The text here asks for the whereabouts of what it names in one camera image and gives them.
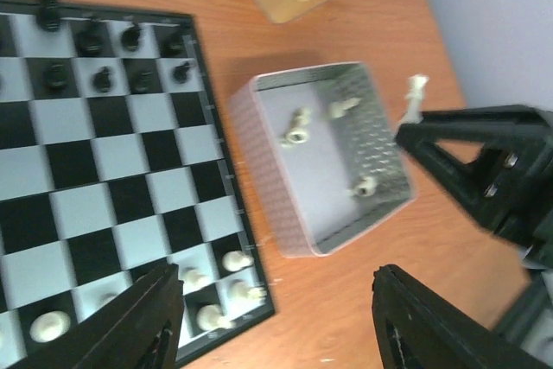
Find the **black chess king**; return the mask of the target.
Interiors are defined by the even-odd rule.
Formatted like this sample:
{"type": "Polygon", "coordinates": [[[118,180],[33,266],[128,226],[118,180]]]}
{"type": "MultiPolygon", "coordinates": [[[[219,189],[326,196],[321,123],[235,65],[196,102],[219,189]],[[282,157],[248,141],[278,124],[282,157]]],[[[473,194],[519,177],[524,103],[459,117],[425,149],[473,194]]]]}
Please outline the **black chess king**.
{"type": "Polygon", "coordinates": [[[59,0],[39,0],[35,14],[37,25],[46,32],[57,32],[61,26],[59,0]]]}

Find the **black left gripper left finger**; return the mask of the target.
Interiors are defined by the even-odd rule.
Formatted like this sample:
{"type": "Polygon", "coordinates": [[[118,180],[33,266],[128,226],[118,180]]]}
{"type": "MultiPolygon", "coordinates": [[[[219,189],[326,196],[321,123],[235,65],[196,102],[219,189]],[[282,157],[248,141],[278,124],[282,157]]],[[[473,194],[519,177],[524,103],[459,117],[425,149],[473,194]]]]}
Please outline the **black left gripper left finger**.
{"type": "Polygon", "coordinates": [[[174,368],[184,300],[178,267],[164,264],[83,321],[57,368],[174,368]]]}

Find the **white chess pawn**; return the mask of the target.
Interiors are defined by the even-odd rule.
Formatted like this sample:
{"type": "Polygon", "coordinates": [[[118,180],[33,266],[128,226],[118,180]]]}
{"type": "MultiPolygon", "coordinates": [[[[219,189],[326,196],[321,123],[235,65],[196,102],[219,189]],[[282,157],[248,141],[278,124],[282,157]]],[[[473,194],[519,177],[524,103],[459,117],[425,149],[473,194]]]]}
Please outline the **white chess pawn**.
{"type": "Polygon", "coordinates": [[[243,251],[229,251],[222,258],[223,268],[229,272],[238,272],[254,264],[254,258],[243,251]]]}
{"type": "Polygon", "coordinates": [[[203,289],[212,282],[212,278],[197,268],[191,268],[184,271],[182,275],[183,289],[188,292],[194,292],[203,289]]]}

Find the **white chess piece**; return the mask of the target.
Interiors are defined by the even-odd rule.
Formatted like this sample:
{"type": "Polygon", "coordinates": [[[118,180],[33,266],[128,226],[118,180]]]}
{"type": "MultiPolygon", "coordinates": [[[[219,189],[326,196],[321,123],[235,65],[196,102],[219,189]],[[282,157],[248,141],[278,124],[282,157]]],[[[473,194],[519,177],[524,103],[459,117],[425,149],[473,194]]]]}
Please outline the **white chess piece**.
{"type": "Polygon", "coordinates": [[[263,303],[267,291],[262,286],[248,284],[245,280],[235,280],[229,288],[229,298],[233,304],[263,303]]]}
{"type": "Polygon", "coordinates": [[[235,327],[235,323],[224,315],[220,306],[216,304],[209,304],[200,308],[196,315],[196,323],[205,332],[235,327]]]}

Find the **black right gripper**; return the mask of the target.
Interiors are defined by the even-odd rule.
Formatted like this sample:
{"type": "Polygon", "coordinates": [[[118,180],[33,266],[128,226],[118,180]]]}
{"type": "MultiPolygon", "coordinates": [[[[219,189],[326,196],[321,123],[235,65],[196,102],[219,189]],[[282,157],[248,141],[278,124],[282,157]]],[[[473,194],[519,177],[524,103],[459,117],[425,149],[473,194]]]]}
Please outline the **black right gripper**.
{"type": "Polygon", "coordinates": [[[527,105],[426,111],[397,145],[479,225],[552,264],[552,112],[527,105]]]}

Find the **white chess bishop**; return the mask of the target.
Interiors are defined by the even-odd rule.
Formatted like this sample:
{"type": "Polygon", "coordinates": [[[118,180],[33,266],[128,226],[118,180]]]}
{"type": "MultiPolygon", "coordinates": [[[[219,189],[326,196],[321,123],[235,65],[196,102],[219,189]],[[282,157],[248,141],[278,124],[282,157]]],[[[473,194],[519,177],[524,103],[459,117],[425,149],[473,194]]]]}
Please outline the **white chess bishop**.
{"type": "Polygon", "coordinates": [[[65,334],[71,327],[69,315],[63,311],[51,311],[39,315],[31,323],[29,335],[38,343],[55,340],[65,334]]]}

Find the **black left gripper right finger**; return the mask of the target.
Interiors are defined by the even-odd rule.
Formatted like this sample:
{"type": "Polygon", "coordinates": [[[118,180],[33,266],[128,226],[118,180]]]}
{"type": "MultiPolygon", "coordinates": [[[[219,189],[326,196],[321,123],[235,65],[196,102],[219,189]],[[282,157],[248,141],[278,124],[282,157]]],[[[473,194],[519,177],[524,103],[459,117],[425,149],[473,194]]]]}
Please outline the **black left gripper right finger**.
{"type": "Polygon", "coordinates": [[[395,264],[374,274],[372,317],[385,368],[546,368],[549,291],[536,273],[485,328],[395,264]]]}

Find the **white chess queen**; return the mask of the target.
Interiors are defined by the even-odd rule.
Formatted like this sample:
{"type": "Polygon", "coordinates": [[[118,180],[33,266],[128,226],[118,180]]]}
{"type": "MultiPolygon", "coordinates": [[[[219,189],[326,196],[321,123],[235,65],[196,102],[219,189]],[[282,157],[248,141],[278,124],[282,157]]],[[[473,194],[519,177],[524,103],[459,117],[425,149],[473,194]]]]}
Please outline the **white chess queen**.
{"type": "Polygon", "coordinates": [[[429,76],[415,74],[408,78],[408,92],[405,95],[407,107],[400,124],[418,124],[423,120],[422,104],[425,98],[425,86],[429,76]]]}

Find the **black and silver chessboard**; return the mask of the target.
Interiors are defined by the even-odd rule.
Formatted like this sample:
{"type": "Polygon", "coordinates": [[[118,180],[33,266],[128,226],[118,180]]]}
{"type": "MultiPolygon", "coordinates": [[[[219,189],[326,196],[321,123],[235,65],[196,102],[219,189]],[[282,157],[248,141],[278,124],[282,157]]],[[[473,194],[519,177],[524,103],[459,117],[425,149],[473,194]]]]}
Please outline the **black and silver chessboard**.
{"type": "Polygon", "coordinates": [[[193,17],[62,3],[51,33],[37,10],[1,1],[2,367],[40,348],[39,315],[77,326],[161,264],[212,278],[183,289],[178,366],[273,316],[193,17]],[[235,280],[265,301],[233,304],[235,280]],[[201,330],[209,304],[235,327],[201,330]]]}

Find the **silver embossed tin tray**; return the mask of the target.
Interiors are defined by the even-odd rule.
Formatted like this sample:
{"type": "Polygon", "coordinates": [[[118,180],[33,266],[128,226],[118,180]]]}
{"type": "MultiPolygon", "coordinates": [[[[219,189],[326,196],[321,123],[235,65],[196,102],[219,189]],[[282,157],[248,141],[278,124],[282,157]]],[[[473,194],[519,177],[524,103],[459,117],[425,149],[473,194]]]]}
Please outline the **silver embossed tin tray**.
{"type": "Polygon", "coordinates": [[[415,199],[362,62],[258,75],[230,97],[228,109],[285,257],[327,256],[415,199]]]}

